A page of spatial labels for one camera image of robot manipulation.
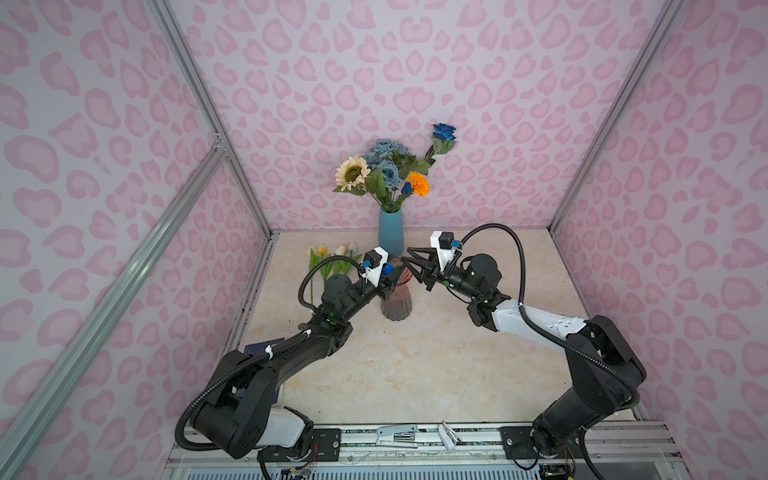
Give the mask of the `red glass vase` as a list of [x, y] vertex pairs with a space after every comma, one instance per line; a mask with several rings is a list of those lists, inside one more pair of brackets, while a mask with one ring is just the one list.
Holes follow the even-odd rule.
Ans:
[[381, 312], [390, 321], [405, 320], [413, 308], [413, 300], [408, 287], [412, 273], [405, 266], [398, 265], [398, 268], [401, 272], [395, 289], [388, 299], [381, 302]]

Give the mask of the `teal ceramic vase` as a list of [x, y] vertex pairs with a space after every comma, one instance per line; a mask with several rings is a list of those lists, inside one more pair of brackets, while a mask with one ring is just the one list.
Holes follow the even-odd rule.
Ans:
[[388, 252], [390, 257], [398, 257], [405, 250], [403, 214], [396, 212], [379, 212], [378, 245]]

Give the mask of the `orange carnation stem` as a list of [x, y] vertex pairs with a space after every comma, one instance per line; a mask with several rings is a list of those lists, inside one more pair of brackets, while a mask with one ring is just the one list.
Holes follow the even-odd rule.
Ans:
[[410, 182], [412, 184], [414, 188], [414, 192], [412, 195], [410, 195], [407, 198], [404, 198], [400, 195], [398, 199], [400, 205], [402, 205], [408, 198], [410, 198], [413, 195], [423, 198], [428, 196], [431, 191], [431, 186], [427, 180], [427, 177], [421, 173], [418, 173], [418, 172], [410, 173], [405, 180], [405, 183], [406, 182]]

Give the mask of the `dusty blue rose bouquet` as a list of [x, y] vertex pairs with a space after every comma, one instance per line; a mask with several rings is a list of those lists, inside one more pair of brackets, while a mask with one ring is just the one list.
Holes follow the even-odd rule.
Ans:
[[372, 169], [381, 171], [388, 189], [389, 199], [384, 208], [379, 206], [381, 210], [386, 212], [401, 210], [405, 203], [400, 205], [398, 201], [401, 189], [408, 175], [414, 172], [417, 160], [422, 157], [413, 154], [407, 147], [395, 140], [376, 142], [364, 156]]

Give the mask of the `cream sunflower stem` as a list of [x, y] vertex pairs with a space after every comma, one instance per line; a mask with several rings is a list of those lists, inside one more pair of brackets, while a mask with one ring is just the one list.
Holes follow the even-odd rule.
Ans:
[[351, 194], [357, 197], [371, 196], [384, 208], [389, 199], [388, 189], [379, 169], [372, 169], [360, 156], [348, 157], [335, 173], [335, 193]]

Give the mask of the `blue rose stem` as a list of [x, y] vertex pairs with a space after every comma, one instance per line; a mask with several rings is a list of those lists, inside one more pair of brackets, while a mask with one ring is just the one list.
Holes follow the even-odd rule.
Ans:
[[455, 145], [456, 128], [444, 123], [434, 124], [431, 145], [428, 147], [424, 156], [417, 160], [414, 172], [427, 175], [431, 167], [435, 164], [436, 157], [450, 153]]

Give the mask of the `white tulip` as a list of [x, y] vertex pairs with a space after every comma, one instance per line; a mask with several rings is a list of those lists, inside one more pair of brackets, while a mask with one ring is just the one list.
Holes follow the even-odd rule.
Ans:
[[308, 274], [309, 274], [308, 288], [309, 288], [309, 291], [310, 291], [310, 302], [314, 303], [313, 274], [312, 274], [312, 271], [315, 268], [315, 266], [317, 265], [318, 260], [319, 260], [318, 251], [317, 251], [317, 248], [314, 245], [309, 247], [309, 249], [308, 249], [308, 257], [309, 257], [309, 262], [308, 262]]

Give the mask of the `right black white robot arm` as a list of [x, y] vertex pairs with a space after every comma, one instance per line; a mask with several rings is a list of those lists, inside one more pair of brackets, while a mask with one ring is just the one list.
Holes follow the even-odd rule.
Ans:
[[410, 248], [402, 262], [430, 290], [439, 284], [459, 295], [473, 324], [561, 350], [571, 386], [532, 422], [532, 448], [544, 458], [607, 417], [634, 408], [647, 372], [612, 320], [567, 317], [525, 306], [498, 288], [502, 274], [487, 254], [457, 266], [434, 247]]

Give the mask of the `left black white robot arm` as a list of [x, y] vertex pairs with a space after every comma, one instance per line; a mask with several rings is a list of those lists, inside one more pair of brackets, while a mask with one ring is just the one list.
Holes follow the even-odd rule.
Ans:
[[240, 459], [259, 447], [276, 446], [268, 432], [279, 387], [311, 363], [333, 355], [350, 337], [351, 319], [374, 298], [394, 292], [403, 268], [380, 276], [377, 285], [353, 283], [337, 274], [327, 280], [319, 306], [296, 335], [257, 355], [239, 350], [219, 362], [203, 391], [180, 415], [174, 437], [188, 451], [222, 450]]

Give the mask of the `cream pink tulip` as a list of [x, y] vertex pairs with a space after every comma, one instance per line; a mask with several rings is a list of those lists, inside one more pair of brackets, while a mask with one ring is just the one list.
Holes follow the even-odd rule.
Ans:
[[[335, 255], [336, 256], [347, 257], [347, 254], [348, 254], [348, 245], [347, 244], [341, 244], [335, 250]], [[348, 264], [347, 264], [347, 262], [343, 261], [343, 260], [335, 261], [334, 264], [333, 264], [332, 272], [333, 272], [333, 274], [341, 273], [341, 274], [347, 275], [348, 274]]]

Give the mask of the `yellow tulip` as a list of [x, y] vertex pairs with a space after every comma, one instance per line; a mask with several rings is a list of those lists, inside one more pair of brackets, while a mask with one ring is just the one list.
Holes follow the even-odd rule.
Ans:
[[318, 273], [324, 282], [330, 277], [333, 268], [333, 263], [327, 261], [327, 258], [329, 257], [330, 252], [327, 247], [324, 244], [319, 245], [316, 250], [316, 259], [318, 260], [317, 264], [319, 265]]

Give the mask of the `blue book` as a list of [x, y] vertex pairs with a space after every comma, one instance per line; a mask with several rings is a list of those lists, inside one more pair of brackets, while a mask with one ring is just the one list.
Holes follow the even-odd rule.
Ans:
[[[258, 356], [260, 353], [264, 353], [264, 351], [266, 349], [268, 349], [269, 347], [271, 347], [273, 345], [276, 345], [276, 344], [279, 344], [279, 343], [281, 343], [284, 340], [285, 340], [285, 338], [281, 337], [281, 338], [271, 339], [271, 340], [267, 340], [267, 341], [263, 341], [263, 342], [247, 344], [244, 347], [243, 353], [245, 355], [247, 355], [247, 356], [255, 357], [255, 356]], [[248, 379], [248, 383], [247, 383], [246, 387], [250, 384], [250, 381], [252, 380], [252, 378], [257, 373], [259, 373], [261, 369], [262, 369], [262, 367], [256, 367], [254, 370], [251, 371], [251, 374], [253, 374], [253, 375]], [[279, 403], [281, 389], [282, 389], [282, 387], [277, 387], [277, 389], [274, 391], [273, 401], [272, 401], [273, 405], [277, 405]], [[236, 391], [236, 395], [237, 395], [238, 398], [241, 398], [241, 399], [244, 398], [245, 394], [246, 394], [246, 388], [245, 387], [244, 388], [239, 388]]]

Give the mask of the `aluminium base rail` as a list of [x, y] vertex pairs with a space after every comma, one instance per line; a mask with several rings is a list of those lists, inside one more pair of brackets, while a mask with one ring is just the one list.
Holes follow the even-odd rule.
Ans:
[[275, 450], [235, 460], [174, 448], [164, 479], [688, 479], [668, 428], [607, 421], [538, 456], [524, 423], [319, 425], [297, 461]]

